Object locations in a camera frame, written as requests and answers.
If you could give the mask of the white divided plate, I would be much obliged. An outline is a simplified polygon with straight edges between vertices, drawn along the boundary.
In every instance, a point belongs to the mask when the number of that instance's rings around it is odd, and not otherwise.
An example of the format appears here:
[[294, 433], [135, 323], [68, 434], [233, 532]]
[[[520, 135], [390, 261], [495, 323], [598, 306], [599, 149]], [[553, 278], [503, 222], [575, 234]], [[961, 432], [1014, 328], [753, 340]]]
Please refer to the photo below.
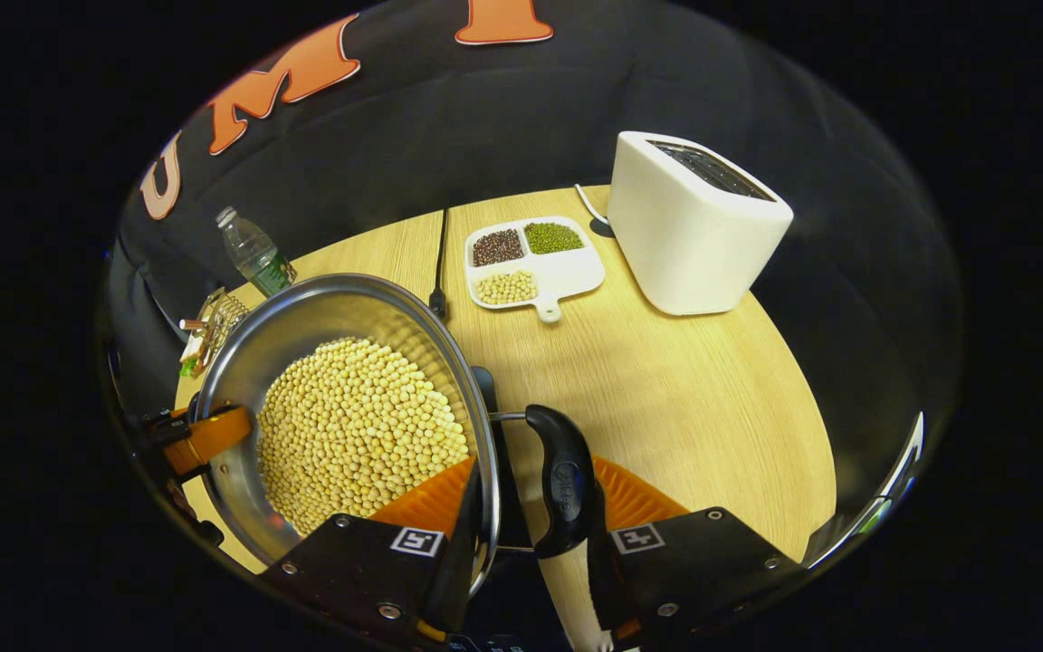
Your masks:
[[[526, 236], [522, 231], [527, 224], [535, 222], [562, 223], [568, 227], [574, 227], [577, 234], [585, 243], [582, 249], [566, 251], [561, 253], [536, 255], [530, 251]], [[472, 244], [481, 235], [491, 234], [502, 228], [516, 228], [522, 239], [525, 256], [522, 259], [508, 261], [483, 267], [472, 267], [471, 251]], [[538, 286], [538, 296], [532, 301], [514, 301], [505, 305], [487, 305], [477, 300], [475, 296], [476, 282], [482, 277], [495, 275], [496, 273], [512, 273], [516, 271], [530, 271], [533, 273], [535, 283]], [[588, 238], [587, 232], [577, 224], [575, 220], [562, 216], [543, 216], [526, 218], [522, 220], [510, 220], [510, 222], [475, 230], [467, 236], [464, 243], [464, 272], [466, 273], [466, 289], [469, 297], [476, 305], [485, 310], [505, 311], [522, 308], [535, 310], [540, 321], [545, 323], [556, 323], [561, 321], [561, 301], [568, 300], [580, 294], [595, 292], [600, 288], [606, 277], [603, 261]]]

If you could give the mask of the stainless steel pot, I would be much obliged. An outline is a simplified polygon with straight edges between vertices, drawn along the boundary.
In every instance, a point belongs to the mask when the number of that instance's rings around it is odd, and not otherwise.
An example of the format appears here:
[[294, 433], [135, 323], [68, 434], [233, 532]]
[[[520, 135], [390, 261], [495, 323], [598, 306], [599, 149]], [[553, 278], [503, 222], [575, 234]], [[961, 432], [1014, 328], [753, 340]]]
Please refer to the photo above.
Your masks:
[[471, 364], [423, 301], [385, 277], [358, 273], [311, 277], [258, 305], [232, 327], [194, 399], [186, 404], [187, 416], [194, 421], [219, 416], [229, 407], [248, 417], [244, 440], [216, 454], [203, 477], [216, 515], [232, 540], [241, 545], [237, 560], [260, 572], [305, 540], [294, 520], [282, 515], [266, 498], [256, 445], [263, 435], [269, 387], [287, 368], [336, 340], [368, 340], [378, 348], [405, 354], [434, 383], [435, 395], [448, 399], [455, 422], [472, 438], [474, 487], [481, 498], [474, 517], [472, 589], [479, 589], [496, 553], [503, 513], [500, 494], [506, 465], [490, 426], [509, 420], [511, 414], [489, 408]]

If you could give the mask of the toy sandwich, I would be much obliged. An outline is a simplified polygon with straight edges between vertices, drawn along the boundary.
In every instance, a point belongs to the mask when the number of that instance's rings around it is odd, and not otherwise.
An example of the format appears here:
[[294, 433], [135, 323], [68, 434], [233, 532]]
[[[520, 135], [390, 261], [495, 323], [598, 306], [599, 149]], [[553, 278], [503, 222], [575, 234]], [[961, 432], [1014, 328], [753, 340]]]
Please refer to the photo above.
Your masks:
[[207, 338], [198, 337], [195, 333], [190, 334], [179, 356], [179, 377], [191, 377], [191, 379], [198, 377], [207, 367]]

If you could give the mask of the red bean heap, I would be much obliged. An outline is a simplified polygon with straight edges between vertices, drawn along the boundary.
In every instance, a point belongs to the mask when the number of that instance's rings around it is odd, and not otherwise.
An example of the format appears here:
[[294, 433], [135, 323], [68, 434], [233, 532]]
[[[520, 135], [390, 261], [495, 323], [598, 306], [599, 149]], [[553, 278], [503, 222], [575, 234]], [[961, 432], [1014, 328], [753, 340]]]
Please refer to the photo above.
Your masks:
[[483, 267], [522, 259], [525, 256], [516, 228], [502, 228], [481, 235], [472, 244], [471, 265]]

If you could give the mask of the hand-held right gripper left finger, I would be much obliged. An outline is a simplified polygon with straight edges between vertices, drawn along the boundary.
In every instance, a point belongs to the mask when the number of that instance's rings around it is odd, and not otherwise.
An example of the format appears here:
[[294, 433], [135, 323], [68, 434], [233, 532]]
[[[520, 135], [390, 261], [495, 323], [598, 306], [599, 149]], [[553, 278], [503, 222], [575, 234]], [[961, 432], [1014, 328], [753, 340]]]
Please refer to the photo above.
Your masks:
[[468, 457], [369, 517], [328, 517], [260, 579], [375, 649], [444, 649], [464, 620], [480, 516]]

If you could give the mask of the white toaster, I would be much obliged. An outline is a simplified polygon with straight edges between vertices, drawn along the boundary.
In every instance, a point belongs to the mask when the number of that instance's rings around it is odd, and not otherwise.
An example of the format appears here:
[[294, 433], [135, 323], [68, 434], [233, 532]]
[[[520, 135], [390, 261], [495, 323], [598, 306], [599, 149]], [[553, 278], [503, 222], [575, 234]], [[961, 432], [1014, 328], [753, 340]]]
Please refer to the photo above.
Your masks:
[[735, 309], [794, 222], [735, 162], [637, 129], [617, 134], [605, 214], [642, 296], [669, 315]]

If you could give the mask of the green mung bean heap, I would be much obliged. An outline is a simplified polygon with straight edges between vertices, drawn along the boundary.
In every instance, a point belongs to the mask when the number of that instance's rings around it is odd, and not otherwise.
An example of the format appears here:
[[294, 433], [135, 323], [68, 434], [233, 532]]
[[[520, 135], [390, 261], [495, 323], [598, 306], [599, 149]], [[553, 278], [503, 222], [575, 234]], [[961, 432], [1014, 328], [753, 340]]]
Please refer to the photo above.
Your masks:
[[577, 231], [562, 223], [529, 223], [522, 231], [530, 251], [536, 255], [561, 253], [585, 247]]

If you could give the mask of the clear plastic water bottle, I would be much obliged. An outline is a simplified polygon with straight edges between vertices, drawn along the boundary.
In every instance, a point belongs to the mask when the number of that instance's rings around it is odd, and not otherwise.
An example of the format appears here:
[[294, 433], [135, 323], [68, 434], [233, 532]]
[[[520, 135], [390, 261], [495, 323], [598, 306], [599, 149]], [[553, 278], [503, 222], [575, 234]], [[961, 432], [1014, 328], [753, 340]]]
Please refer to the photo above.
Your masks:
[[252, 220], [241, 217], [228, 206], [219, 212], [215, 223], [236, 271], [263, 297], [273, 297], [294, 284], [297, 273], [293, 265]]

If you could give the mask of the black backdrop cloth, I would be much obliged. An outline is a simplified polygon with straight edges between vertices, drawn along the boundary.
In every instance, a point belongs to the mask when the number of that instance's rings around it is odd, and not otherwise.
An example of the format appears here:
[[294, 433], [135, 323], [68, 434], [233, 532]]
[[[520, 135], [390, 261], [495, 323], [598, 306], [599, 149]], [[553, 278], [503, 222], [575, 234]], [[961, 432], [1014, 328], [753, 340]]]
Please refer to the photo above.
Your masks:
[[228, 94], [177, 138], [181, 188], [121, 212], [108, 305], [128, 392], [163, 399], [185, 317], [239, 273], [215, 216], [243, 209], [290, 257], [405, 218], [605, 183], [625, 129], [690, 138], [793, 206], [756, 294], [808, 375], [959, 379], [963, 309], [923, 182], [811, 71], [669, 0], [535, 0], [549, 40], [464, 45], [464, 0], [387, 0], [345, 26], [360, 69], [294, 103], [301, 70], [260, 61], [262, 117]]

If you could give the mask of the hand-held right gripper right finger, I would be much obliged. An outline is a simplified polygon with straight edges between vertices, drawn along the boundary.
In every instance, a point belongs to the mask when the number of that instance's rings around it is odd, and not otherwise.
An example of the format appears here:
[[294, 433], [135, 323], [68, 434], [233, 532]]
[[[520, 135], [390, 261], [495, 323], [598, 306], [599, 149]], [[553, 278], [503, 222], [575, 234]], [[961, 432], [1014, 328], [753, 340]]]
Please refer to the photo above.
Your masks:
[[596, 455], [590, 597], [616, 649], [684, 649], [785, 599], [809, 570], [725, 506], [688, 509]]

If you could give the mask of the black induction cooktop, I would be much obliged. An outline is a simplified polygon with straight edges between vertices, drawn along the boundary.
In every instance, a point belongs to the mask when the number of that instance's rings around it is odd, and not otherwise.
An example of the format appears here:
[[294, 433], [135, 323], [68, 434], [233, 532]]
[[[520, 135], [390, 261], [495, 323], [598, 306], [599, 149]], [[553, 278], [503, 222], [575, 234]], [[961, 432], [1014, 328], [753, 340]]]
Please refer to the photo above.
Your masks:
[[537, 636], [545, 626], [547, 591], [522, 509], [504, 424], [492, 424], [501, 487], [501, 527], [495, 560], [469, 599], [466, 632], [477, 636]]

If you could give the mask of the small soybean heap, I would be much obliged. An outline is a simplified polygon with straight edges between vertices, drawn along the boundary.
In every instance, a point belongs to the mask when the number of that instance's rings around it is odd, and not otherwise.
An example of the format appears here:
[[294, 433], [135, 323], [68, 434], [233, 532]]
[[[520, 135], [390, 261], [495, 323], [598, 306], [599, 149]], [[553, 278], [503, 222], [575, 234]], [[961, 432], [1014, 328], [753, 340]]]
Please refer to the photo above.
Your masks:
[[530, 271], [496, 273], [476, 282], [477, 300], [487, 305], [505, 305], [514, 301], [532, 301], [538, 296], [537, 281]]

